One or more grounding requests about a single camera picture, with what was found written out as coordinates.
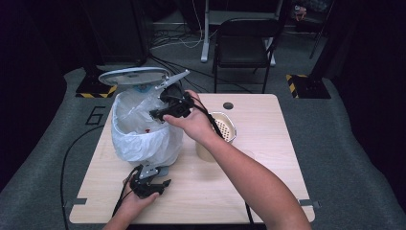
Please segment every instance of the cable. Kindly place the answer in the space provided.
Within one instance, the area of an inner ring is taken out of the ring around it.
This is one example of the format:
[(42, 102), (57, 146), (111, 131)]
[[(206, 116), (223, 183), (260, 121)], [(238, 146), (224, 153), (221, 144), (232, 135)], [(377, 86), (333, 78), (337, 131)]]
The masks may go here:
[(61, 170), (61, 173), (60, 173), (59, 193), (60, 193), (60, 204), (61, 204), (61, 206), (62, 206), (63, 222), (64, 222), (64, 224), (65, 224), (65, 229), (66, 229), (66, 230), (69, 229), (68, 220), (67, 220), (67, 218), (66, 218), (66, 211), (65, 211), (65, 200), (64, 200), (64, 198), (63, 198), (63, 175), (64, 175), (64, 172), (65, 172), (66, 159), (67, 159), (67, 157), (68, 157), (69, 151), (71, 150), (72, 146), (73, 146), (78, 140), (80, 140), (80, 138), (82, 138), (82, 137), (83, 137), (84, 135), (86, 135), (87, 133), (89, 133), (89, 132), (91, 132), (91, 131), (94, 131), (94, 130), (96, 130), (96, 129), (98, 129), (98, 128), (101, 128), (101, 127), (104, 127), (104, 126), (96, 126), (96, 127), (93, 127), (93, 128), (91, 128), (91, 129), (85, 131), (83, 134), (81, 134), (81, 136), (78, 137), (78, 138), (69, 146), (68, 150), (66, 150), (66, 152), (65, 152), (65, 156), (63, 157), (62, 170)]
[(140, 170), (140, 166), (135, 167), (135, 168), (129, 173), (128, 177), (126, 178), (125, 183), (124, 183), (123, 188), (122, 188), (122, 192), (120, 193), (120, 196), (119, 196), (119, 200), (117, 200), (116, 206), (114, 207), (113, 215), (112, 215), (111, 217), (114, 217), (114, 215), (116, 215), (116, 213), (117, 213), (117, 211), (119, 210), (120, 206), (122, 206), (123, 200), (124, 200), (129, 194), (131, 194), (131, 193), (133, 192), (133, 191), (131, 190), (131, 191), (128, 192), (125, 196), (123, 196), (124, 191), (125, 191), (125, 187), (126, 187), (128, 181), (131, 179), (132, 174), (133, 174), (135, 171), (137, 171), (137, 170)]

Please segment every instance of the person's arm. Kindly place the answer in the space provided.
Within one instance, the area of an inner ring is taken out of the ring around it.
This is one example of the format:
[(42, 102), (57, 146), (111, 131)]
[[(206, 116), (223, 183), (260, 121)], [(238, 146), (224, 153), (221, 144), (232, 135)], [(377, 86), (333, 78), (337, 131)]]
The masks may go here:
[(166, 115), (164, 119), (183, 128), (212, 154), (268, 229), (310, 229), (305, 212), (286, 185), (262, 164), (220, 138), (201, 111), (194, 109), (187, 118)]
[(154, 193), (146, 198), (139, 198), (136, 194), (131, 192), (129, 183), (125, 187), (124, 195), (128, 194), (117, 213), (113, 218), (104, 226), (104, 230), (117, 230), (126, 229), (132, 220), (138, 217), (140, 213), (151, 204), (158, 196)]

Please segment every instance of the plastic bag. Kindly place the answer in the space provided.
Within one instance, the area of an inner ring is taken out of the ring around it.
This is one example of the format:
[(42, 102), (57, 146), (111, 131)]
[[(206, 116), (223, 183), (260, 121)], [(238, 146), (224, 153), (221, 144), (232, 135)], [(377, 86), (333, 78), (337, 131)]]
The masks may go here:
[(112, 139), (116, 154), (124, 161), (151, 166), (169, 166), (182, 147), (183, 130), (159, 123), (149, 116), (152, 109), (164, 108), (158, 99), (162, 90), (140, 93), (131, 88), (117, 95), (113, 103)]

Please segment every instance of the white desk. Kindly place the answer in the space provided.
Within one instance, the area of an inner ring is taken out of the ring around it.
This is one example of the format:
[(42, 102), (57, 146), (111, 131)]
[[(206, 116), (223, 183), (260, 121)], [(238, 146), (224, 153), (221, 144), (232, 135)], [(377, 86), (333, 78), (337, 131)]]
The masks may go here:
[[(274, 172), (297, 199), (309, 199), (293, 150), (278, 99), (269, 94), (200, 94), (210, 112), (227, 114), (237, 128), (233, 145)], [(224, 103), (234, 108), (226, 110)], [(73, 223), (106, 223), (123, 187), (123, 179), (133, 169), (120, 160), (111, 140), (111, 113), (102, 131), (76, 204), (70, 215)], [(184, 135), (184, 144), (169, 175), (153, 183), (171, 179), (165, 192), (147, 207), (134, 223), (209, 224), (248, 223), (244, 200), (216, 163), (201, 160), (195, 142)], [(315, 219), (311, 206), (303, 207), (309, 221)], [(254, 222), (262, 220), (253, 213)]]

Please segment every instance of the person's left hand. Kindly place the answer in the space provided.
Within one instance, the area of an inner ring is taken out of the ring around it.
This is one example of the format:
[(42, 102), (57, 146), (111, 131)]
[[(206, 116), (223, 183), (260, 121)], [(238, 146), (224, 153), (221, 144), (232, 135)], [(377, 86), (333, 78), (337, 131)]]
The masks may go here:
[(146, 198), (139, 198), (132, 192), (129, 183), (127, 183), (123, 196), (125, 196), (125, 198), (119, 210), (117, 210), (116, 215), (103, 229), (125, 229), (132, 220), (137, 218), (138, 215), (159, 196), (159, 193), (154, 193)]

